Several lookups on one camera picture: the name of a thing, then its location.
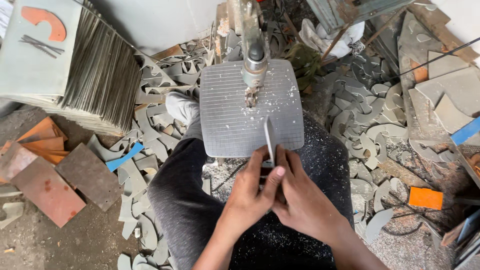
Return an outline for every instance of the fingernail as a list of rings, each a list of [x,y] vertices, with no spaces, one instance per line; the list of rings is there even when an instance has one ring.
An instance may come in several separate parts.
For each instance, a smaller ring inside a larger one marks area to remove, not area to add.
[[[276,170],[276,174],[277,174],[277,176],[279,176],[279,177],[283,177],[283,176],[285,175],[285,168],[279,167],[279,168]]]

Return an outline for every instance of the white wall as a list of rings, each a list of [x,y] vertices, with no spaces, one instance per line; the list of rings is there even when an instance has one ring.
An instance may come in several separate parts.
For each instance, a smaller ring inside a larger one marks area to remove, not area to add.
[[[431,0],[450,19],[446,27],[464,43],[480,37],[480,0]],[[480,54],[480,41],[471,45]],[[475,60],[480,67],[480,57]]]
[[[225,1],[91,0],[118,33],[149,55],[209,32],[217,5]]]

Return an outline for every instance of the hand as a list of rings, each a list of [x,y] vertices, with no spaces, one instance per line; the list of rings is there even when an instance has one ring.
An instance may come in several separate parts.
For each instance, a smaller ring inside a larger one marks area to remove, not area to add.
[[[267,157],[267,146],[253,152],[245,169],[237,174],[232,193],[218,219],[216,230],[220,230],[232,245],[273,206],[276,190],[286,170],[275,167],[259,192],[260,170]]]
[[[307,176],[296,153],[279,145],[276,160],[286,168],[281,184],[287,204],[276,200],[272,207],[282,224],[330,246],[345,229],[352,230],[347,219]]]

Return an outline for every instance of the blue strip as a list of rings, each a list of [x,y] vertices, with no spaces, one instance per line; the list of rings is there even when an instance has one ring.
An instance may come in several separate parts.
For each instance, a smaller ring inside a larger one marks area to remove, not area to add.
[[[135,156],[138,152],[140,152],[143,148],[145,148],[141,143],[137,142],[135,145],[132,147],[130,152],[128,152],[123,158],[119,158],[117,160],[112,160],[105,165],[108,167],[108,169],[113,172],[116,170],[120,165],[125,163],[127,160],[131,159],[133,156]]]
[[[477,132],[480,132],[480,117],[459,129],[451,136],[451,138],[456,145],[461,145]]]

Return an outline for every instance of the person's left hand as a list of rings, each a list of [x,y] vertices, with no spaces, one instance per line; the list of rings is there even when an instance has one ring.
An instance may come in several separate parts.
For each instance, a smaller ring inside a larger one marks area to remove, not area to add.
[[[255,150],[244,170],[235,178],[232,193],[218,219],[216,230],[233,245],[243,232],[254,225],[272,207],[285,168],[278,166],[267,176],[259,192],[260,170],[268,157],[268,147]]]

